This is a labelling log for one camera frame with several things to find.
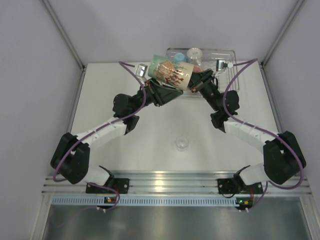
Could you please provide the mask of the white floral mug orange inside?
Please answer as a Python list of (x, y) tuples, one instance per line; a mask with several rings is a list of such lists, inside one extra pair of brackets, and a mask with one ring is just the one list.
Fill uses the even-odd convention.
[(200, 66), (202, 63), (203, 52), (200, 48), (189, 48), (186, 52), (187, 62), (196, 66)]

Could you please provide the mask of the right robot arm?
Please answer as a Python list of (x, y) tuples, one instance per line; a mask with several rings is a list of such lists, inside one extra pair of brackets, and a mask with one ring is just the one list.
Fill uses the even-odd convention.
[(149, 70), (148, 76), (162, 83), (163, 90), (157, 96), (161, 103), (175, 97), (168, 90), (182, 92), (189, 89), (200, 93), (214, 110), (210, 117), (216, 129), (239, 138), (262, 153), (262, 163), (245, 166), (234, 174), (236, 191), (245, 193), (258, 182), (271, 183), (282, 189), (282, 185), (294, 175), (304, 177), (306, 160), (295, 135), (289, 131), (272, 132), (237, 118), (240, 108), (238, 93), (235, 90), (219, 91), (212, 70), (188, 73), (157, 67)]

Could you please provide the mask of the clear plastic cup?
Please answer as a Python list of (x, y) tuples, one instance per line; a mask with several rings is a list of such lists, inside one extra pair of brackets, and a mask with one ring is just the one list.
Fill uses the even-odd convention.
[(185, 152), (188, 148), (189, 148), (189, 140), (186, 137), (178, 137), (175, 140), (175, 148), (179, 151), (179, 152)]

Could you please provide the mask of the pink ghost pattern mug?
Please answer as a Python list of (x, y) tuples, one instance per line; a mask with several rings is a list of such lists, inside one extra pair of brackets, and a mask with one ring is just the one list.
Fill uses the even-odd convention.
[(195, 65), (195, 66), (193, 67), (193, 72), (194, 72), (194, 73), (201, 73), (201, 72), (203, 72), (203, 69), (202, 69), (200, 66)]

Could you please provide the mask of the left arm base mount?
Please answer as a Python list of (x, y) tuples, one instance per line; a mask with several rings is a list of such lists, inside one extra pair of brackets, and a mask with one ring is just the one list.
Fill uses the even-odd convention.
[[(120, 195), (127, 194), (130, 187), (130, 179), (114, 177), (109, 179), (104, 186), (117, 191), (117, 193), (119, 193)], [(88, 184), (86, 186), (85, 193), (86, 194), (112, 194), (113, 192), (104, 188), (91, 186)]]

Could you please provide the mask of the light blue mug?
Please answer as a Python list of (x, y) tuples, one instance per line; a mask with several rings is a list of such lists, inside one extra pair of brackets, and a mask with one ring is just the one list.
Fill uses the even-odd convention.
[(186, 56), (182, 53), (182, 52), (177, 52), (173, 59), (175, 61), (178, 61), (178, 62), (185, 62), (186, 61)]

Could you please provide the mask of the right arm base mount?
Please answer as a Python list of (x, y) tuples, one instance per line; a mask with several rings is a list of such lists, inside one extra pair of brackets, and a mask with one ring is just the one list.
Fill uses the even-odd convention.
[(218, 178), (217, 187), (218, 193), (224, 196), (228, 195), (228, 198), (232, 198), (243, 190), (241, 183), (234, 178)]

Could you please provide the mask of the beige coral pattern mug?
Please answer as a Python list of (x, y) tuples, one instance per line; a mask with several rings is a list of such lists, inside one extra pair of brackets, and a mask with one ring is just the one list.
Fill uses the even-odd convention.
[(194, 65), (154, 55), (148, 67), (148, 76), (159, 82), (185, 91), (188, 88)]

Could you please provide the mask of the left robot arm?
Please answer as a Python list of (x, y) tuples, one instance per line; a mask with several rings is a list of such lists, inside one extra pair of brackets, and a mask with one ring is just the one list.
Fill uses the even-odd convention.
[(54, 169), (53, 180), (57, 175), (75, 185), (81, 181), (93, 183), (103, 193), (114, 188), (112, 173), (105, 167), (92, 161), (91, 153), (111, 140), (130, 133), (137, 125), (137, 113), (144, 107), (159, 106), (159, 83), (149, 79), (142, 84), (133, 96), (117, 94), (113, 99), (114, 115), (106, 122), (83, 133), (65, 133), (53, 154), (50, 165)]

